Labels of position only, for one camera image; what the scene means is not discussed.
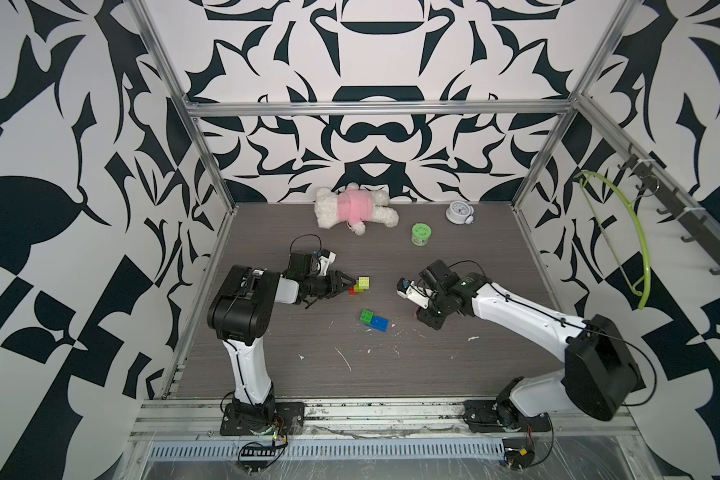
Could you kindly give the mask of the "yellow-green lego brick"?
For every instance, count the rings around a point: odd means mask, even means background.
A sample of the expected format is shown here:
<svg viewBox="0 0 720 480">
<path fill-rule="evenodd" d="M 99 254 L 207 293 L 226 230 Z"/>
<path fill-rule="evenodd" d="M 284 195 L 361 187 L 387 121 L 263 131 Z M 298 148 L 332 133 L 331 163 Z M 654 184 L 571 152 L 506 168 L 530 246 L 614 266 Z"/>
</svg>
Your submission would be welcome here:
<svg viewBox="0 0 720 480">
<path fill-rule="evenodd" d="M 361 276 L 358 278 L 357 284 L 355 285 L 355 290 L 364 292 L 370 288 L 370 278 L 367 276 Z"/>
</svg>

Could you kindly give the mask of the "blue long lego brick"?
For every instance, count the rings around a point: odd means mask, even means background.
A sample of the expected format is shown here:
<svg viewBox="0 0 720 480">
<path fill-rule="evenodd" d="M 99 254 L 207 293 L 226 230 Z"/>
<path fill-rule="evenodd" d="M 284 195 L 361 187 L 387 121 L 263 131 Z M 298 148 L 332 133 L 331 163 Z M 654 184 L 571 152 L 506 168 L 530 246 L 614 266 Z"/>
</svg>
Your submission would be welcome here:
<svg viewBox="0 0 720 480">
<path fill-rule="evenodd" d="M 373 316 L 370 321 L 370 327 L 381 332 L 386 332 L 388 329 L 388 320 L 378 316 Z"/>
</svg>

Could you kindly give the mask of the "dark green lego brick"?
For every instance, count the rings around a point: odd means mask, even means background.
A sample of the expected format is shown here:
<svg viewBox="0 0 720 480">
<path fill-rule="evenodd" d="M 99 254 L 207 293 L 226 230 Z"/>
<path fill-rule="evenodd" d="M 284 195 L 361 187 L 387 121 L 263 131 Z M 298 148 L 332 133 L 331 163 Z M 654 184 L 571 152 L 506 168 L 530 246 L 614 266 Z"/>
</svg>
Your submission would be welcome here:
<svg viewBox="0 0 720 480">
<path fill-rule="evenodd" d="M 360 320 L 362 323 L 366 325 L 371 325 L 373 322 L 374 314 L 371 311 L 363 310 L 360 316 Z"/>
</svg>

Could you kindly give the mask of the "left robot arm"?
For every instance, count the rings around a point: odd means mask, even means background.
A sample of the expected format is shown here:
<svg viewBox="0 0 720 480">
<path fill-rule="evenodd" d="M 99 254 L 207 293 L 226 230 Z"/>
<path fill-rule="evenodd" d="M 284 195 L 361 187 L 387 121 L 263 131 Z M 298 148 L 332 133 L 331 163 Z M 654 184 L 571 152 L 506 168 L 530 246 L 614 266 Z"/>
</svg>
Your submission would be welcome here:
<svg viewBox="0 0 720 480">
<path fill-rule="evenodd" d="M 207 314 L 209 328 L 232 363 L 234 398 L 226 415 L 256 426 L 270 426 L 275 421 L 274 386 L 263 345 L 274 305 L 311 305 L 347 292 L 356 283 L 338 270 L 294 280 L 272 270 L 243 265 L 231 268 Z"/>
</svg>

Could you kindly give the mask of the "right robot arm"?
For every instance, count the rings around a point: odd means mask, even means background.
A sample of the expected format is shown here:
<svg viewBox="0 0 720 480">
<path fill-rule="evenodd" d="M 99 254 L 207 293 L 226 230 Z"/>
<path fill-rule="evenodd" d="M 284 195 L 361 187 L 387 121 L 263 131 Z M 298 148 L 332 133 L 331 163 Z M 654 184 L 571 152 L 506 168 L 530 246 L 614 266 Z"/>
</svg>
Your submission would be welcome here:
<svg viewBox="0 0 720 480">
<path fill-rule="evenodd" d="M 439 330 L 452 314 L 474 317 L 533 342 L 560 361 L 558 370 L 513 379 L 495 398 L 489 419 L 505 430 L 517 431 L 553 412 L 609 421 L 644 382 L 634 358 L 638 348 L 602 315 L 562 313 L 512 293 L 483 270 L 460 276 L 441 260 L 419 277 L 398 283 L 399 295 L 416 304 L 419 322 Z"/>
</svg>

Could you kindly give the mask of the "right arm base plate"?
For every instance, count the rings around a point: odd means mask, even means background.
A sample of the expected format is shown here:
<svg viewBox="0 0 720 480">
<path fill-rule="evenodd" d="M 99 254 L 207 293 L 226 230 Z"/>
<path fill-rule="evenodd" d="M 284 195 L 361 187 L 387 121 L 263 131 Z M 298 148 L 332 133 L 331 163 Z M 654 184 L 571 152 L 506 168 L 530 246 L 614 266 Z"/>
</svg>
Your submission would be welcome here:
<svg viewBox="0 0 720 480">
<path fill-rule="evenodd" d="M 546 414 L 527 418 L 508 400 L 466 400 L 463 421 L 472 432 L 516 433 L 550 432 L 552 424 Z"/>
</svg>

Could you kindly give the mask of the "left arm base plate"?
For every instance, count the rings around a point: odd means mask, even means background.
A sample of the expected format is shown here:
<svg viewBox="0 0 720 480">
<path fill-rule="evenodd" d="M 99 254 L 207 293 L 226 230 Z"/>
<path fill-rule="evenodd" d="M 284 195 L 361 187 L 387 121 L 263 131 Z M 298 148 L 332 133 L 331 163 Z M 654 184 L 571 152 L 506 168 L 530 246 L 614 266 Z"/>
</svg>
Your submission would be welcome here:
<svg viewBox="0 0 720 480">
<path fill-rule="evenodd" d="M 305 409 L 303 402 L 251 405 L 233 400 L 224 408 L 219 433 L 221 436 L 265 435 L 275 431 L 290 434 L 303 426 Z"/>
</svg>

